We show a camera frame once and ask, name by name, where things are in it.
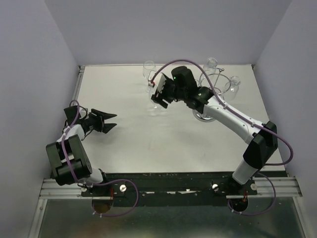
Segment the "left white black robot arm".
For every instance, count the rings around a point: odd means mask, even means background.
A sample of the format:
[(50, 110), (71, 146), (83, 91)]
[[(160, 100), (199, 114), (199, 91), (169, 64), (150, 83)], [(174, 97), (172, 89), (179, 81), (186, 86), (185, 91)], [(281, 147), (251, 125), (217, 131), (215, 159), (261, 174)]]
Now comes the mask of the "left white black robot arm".
[(82, 141), (93, 131), (106, 134), (115, 123), (105, 120), (116, 117), (116, 114), (105, 113), (96, 109), (84, 110), (81, 106), (70, 106), (64, 109), (66, 125), (62, 136), (46, 146), (46, 153), (52, 169), (53, 178), (60, 186), (81, 183), (93, 186), (99, 196), (109, 192), (110, 184), (101, 169), (91, 165)]

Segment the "aluminium left side rail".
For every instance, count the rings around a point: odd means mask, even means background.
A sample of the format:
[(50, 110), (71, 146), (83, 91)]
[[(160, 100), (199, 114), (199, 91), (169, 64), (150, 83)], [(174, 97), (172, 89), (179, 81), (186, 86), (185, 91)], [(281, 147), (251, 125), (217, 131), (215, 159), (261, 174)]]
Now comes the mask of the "aluminium left side rail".
[(54, 143), (56, 146), (58, 156), (62, 163), (66, 163), (73, 170), (72, 165), (76, 161), (75, 152), (76, 148), (81, 145), (86, 133), (83, 130), (83, 120), (87, 118), (88, 111), (82, 107), (78, 99), (79, 87), (83, 77), (85, 67), (79, 66), (79, 75), (75, 86), (75, 92), (68, 107), (64, 109), (66, 121), (62, 129), (61, 137)]

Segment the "aluminium front rail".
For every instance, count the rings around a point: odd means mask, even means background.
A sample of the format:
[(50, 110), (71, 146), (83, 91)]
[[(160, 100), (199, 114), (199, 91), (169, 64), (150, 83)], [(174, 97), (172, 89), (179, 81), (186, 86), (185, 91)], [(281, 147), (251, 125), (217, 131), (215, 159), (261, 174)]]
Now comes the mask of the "aluminium front rail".
[[(276, 197), (301, 197), (302, 192), (295, 177), (254, 178), (257, 187), (256, 195), (248, 195), (249, 198), (269, 198), (273, 197), (273, 190)], [(83, 197), (79, 186), (58, 185), (53, 179), (46, 179), (42, 183), (40, 199), (101, 199), (109, 200), (110, 197), (92, 196)]]

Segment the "clear wine glass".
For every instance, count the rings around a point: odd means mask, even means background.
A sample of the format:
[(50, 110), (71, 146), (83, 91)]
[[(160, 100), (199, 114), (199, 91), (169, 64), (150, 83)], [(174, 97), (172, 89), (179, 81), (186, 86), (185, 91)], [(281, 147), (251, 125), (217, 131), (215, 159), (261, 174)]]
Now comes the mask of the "clear wine glass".
[(156, 64), (153, 61), (148, 60), (144, 62), (143, 76), (150, 87), (154, 86), (154, 83), (152, 82), (152, 78), (156, 74), (156, 71), (157, 71)]

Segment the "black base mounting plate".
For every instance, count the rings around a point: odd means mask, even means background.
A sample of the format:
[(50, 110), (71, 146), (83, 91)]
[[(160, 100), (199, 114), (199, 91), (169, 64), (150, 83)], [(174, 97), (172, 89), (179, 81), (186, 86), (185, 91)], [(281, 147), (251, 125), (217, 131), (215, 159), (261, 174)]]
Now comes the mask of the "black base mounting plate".
[(255, 182), (239, 185), (231, 172), (107, 174), (113, 184), (86, 188), (81, 198), (108, 207), (225, 206), (227, 196), (256, 195)]

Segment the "aluminium rail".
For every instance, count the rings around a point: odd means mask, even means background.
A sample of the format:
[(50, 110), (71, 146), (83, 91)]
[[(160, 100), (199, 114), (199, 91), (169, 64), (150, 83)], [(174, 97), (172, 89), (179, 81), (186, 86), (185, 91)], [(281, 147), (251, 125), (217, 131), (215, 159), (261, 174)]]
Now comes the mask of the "aluminium rail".
[(68, 107), (64, 109), (66, 121), (62, 129), (61, 137), (54, 143), (56, 146), (58, 156), (62, 163), (66, 163), (73, 170), (72, 165), (76, 161), (75, 152), (76, 148), (81, 145), (86, 133), (83, 130), (83, 120), (87, 118), (88, 111), (82, 107), (78, 99), (79, 87), (83, 77), (85, 67), (79, 66), (79, 75), (75, 86), (75, 92)]
[[(248, 195), (249, 198), (269, 198), (273, 197), (273, 190), (276, 197), (301, 197), (302, 192), (295, 177), (254, 178), (257, 187), (256, 195)], [(40, 199), (101, 199), (109, 200), (110, 197), (92, 196), (83, 197), (79, 186), (58, 185), (53, 179), (46, 179), (42, 183)]]

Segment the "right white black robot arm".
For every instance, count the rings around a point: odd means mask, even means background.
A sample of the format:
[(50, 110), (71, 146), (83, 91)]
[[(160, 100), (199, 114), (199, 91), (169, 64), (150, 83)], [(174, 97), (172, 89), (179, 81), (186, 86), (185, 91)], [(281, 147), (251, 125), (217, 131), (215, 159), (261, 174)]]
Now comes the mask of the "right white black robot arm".
[(254, 120), (231, 108), (210, 88), (198, 86), (191, 70), (185, 66), (174, 68), (171, 74), (171, 78), (162, 74), (149, 83), (155, 89), (151, 100), (163, 108), (173, 101), (183, 101), (189, 108), (219, 121), (244, 140), (248, 147), (243, 160), (228, 181), (231, 193), (241, 193), (247, 181), (265, 166), (278, 148), (276, 125), (270, 121)]

